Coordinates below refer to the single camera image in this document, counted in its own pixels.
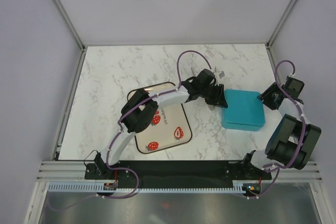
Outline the teal box lid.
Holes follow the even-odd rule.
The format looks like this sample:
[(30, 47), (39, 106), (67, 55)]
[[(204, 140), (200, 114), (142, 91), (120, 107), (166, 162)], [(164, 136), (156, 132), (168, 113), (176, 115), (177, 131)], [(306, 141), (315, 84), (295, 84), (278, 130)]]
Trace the teal box lid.
[(265, 123), (263, 103), (257, 91), (226, 89), (224, 91), (228, 108), (222, 108), (222, 121), (236, 124)]

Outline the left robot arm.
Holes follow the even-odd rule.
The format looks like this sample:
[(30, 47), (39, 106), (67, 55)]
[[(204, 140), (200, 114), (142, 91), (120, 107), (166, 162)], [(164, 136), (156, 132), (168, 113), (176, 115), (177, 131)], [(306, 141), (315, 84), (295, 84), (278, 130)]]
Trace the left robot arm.
[(137, 89), (134, 95), (121, 109), (118, 120), (119, 130), (107, 147), (99, 152), (93, 163), (85, 164), (85, 179), (110, 179), (121, 157), (122, 152), (136, 134), (146, 130), (152, 123), (156, 111), (175, 104), (194, 101), (199, 97), (209, 106), (227, 108), (224, 96), (224, 85), (220, 80), (224, 77), (223, 71), (202, 70), (196, 77), (190, 77), (170, 89), (159, 92), (147, 92), (144, 88)]

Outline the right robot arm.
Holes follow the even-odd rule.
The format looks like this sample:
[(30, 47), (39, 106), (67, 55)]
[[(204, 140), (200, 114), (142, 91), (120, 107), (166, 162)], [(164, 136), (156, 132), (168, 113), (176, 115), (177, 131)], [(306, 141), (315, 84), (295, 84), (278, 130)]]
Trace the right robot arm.
[(287, 168), (301, 170), (306, 166), (322, 131), (303, 112), (303, 101), (299, 99), (303, 87), (303, 81), (287, 77), (282, 86), (273, 83), (258, 96), (263, 105), (279, 111), (282, 119), (263, 151), (245, 155), (240, 165), (244, 178)]

